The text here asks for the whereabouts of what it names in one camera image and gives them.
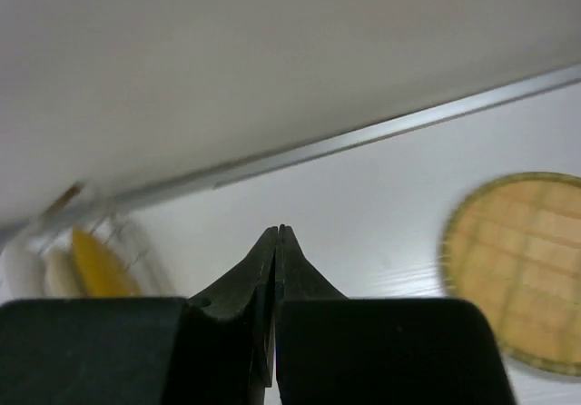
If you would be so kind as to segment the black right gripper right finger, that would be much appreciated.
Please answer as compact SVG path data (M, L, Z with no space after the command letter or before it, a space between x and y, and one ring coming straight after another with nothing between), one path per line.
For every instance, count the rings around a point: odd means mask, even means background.
M276 375L285 404L512 404L494 335L472 303L350 299L281 226Z

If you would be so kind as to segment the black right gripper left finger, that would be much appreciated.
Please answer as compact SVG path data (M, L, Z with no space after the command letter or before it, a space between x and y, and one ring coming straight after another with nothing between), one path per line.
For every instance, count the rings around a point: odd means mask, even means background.
M261 404L272 385L267 229L190 298L32 299L1 309L4 404Z

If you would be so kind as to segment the yellow patterned plate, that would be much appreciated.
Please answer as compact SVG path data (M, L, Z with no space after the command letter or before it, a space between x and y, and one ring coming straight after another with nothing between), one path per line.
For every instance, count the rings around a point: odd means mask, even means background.
M124 298L142 294L120 257L93 234L73 228L72 248L74 264L88 296Z

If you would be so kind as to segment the woven bamboo round plate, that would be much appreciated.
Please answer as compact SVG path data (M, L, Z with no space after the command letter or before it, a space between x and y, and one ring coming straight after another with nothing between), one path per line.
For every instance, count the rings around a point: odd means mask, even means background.
M580 374L580 180L514 173L470 192L439 244L447 293L475 304L509 357Z

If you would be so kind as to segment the white plate red pattern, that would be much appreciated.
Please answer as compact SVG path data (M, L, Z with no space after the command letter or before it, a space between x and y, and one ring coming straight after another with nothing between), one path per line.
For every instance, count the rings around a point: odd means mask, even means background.
M45 296L42 257L20 242L9 242L1 253L1 303Z

